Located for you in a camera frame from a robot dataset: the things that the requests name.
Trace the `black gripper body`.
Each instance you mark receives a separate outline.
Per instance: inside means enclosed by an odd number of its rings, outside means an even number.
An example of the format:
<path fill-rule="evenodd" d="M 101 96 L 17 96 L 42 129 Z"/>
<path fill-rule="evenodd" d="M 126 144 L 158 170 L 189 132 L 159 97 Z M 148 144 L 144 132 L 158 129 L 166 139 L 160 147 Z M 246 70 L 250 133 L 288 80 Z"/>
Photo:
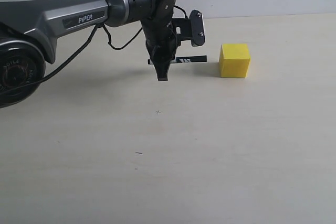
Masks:
<path fill-rule="evenodd" d="M 177 26 L 182 25 L 182 36 L 191 35 L 189 18 L 143 19 L 145 45 L 150 59 L 174 59 L 181 45 L 181 35 L 177 35 Z"/>

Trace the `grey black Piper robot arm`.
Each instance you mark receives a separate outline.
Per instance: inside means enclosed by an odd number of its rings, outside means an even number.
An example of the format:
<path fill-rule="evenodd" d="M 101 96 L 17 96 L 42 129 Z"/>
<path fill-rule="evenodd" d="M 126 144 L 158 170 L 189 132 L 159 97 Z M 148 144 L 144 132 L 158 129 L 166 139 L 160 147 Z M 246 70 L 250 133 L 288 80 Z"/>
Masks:
<path fill-rule="evenodd" d="M 57 39 L 87 27 L 140 22 L 159 81 L 166 81 L 178 40 L 176 0 L 33 0 L 1 3 L 1 107 L 25 100 L 49 79 Z"/>

